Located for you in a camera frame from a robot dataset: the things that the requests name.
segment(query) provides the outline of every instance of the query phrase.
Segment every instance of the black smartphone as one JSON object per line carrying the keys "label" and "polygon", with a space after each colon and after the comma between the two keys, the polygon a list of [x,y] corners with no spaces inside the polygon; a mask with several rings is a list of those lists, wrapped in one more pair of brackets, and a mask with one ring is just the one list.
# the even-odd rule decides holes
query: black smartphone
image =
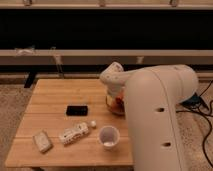
{"label": "black smartphone", "polygon": [[67,116],[87,116],[88,107],[83,106],[67,106],[66,115]]}

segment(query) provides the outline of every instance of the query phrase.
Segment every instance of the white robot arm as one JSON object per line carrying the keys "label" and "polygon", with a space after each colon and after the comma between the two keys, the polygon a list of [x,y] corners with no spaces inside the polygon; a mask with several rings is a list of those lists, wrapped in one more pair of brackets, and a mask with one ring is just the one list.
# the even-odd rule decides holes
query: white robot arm
{"label": "white robot arm", "polygon": [[124,108],[135,171],[186,171],[175,105],[198,87],[186,65],[147,67],[124,72],[114,62],[100,75],[115,97],[124,88]]}

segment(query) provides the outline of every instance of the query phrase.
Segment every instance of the tiled floor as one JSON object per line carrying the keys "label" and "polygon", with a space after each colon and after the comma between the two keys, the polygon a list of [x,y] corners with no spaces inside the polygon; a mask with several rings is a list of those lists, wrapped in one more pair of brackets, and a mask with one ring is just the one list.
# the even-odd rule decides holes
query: tiled floor
{"label": "tiled floor", "polygon": [[[198,92],[201,92],[208,83],[201,83]],[[12,143],[13,136],[22,118],[22,113],[30,99],[32,90],[24,89],[23,84],[1,84],[0,82],[0,171],[30,171],[31,169],[11,169],[4,167],[4,161]],[[204,94],[204,99],[213,99],[213,85]],[[190,113],[178,113],[181,136],[186,152],[186,159],[190,171],[213,170],[206,162],[201,148],[201,141],[206,133],[207,124],[200,116]],[[207,143],[207,151],[213,160],[213,135]],[[96,171],[130,171],[132,168],[95,168]],[[94,168],[47,168],[47,171],[93,171]]]}

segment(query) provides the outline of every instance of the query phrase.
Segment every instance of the table top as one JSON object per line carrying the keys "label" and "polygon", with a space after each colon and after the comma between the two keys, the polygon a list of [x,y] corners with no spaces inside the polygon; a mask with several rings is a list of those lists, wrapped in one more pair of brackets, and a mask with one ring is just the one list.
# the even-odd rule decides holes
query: table top
{"label": "table top", "polygon": [[[6,167],[42,166],[129,166],[132,155],[125,118],[107,110],[106,87],[98,79],[40,79],[33,91],[19,125]],[[87,104],[88,116],[67,117],[68,105]],[[97,128],[74,144],[63,146],[58,135],[75,123],[96,120]],[[105,125],[120,131],[120,142],[111,151],[98,141],[98,132]],[[44,130],[53,148],[41,154],[33,135]]]}

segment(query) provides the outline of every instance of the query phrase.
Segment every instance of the cup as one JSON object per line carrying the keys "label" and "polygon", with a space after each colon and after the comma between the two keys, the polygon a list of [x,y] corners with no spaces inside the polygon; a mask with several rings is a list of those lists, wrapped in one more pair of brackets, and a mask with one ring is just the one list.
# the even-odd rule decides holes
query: cup
{"label": "cup", "polygon": [[99,132],[99,141],[107,150],[115,147],[120,139],[120,133],[117,128],[113,126],[104,126]]}

